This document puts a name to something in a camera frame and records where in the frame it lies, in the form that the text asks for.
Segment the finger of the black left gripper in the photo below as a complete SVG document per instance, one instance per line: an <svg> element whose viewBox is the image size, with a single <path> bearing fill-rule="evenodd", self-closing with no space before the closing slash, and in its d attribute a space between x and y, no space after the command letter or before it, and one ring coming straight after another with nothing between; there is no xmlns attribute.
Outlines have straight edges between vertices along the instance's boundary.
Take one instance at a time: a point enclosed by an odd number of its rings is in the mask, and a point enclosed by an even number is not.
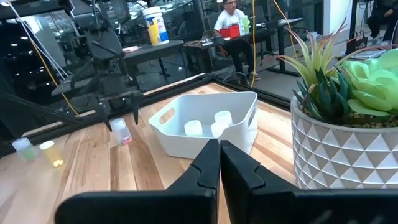
<svg viewBox="0 0 398 224"><path fill-rule="evenodd" d="M131 109L134 116L134 122L139 123L139 105L144 95L142 92L133 92L131 95Z"/></svg>
<svg viewBox="0 0 398 224"><path fill-rule="evenodd" d="M88 107L90 110L94 110L97 116L102 120L102 122L106 125L106 127L112 131L111 124L109 122L108 115L103 107L100 104L100 100L95 95L88 95Z"/></svg>

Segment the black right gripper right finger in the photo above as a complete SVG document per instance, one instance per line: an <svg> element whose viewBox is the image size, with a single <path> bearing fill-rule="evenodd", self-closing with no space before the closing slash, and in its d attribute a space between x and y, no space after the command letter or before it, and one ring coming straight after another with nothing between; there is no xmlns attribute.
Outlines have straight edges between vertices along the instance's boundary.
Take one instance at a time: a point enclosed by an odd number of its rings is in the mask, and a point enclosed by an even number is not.
<svg viewBox="0 0 398 224"><path fill-rule="evenodd" d="M231 223L293 223L297 187L227 140L221 141L221 180Z"/></svg>

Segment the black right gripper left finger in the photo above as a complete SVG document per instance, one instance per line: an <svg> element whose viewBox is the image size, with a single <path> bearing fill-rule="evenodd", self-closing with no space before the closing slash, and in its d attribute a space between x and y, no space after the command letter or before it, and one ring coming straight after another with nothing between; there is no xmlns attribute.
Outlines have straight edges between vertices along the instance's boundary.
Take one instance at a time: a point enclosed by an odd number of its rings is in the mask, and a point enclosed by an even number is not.
<svg viewBox="0 0 398 224"><path fill-rule="evenodd" d="M220 179L220 144L210 139L188 169L166 191L192 194L217 190Z"/></svg>

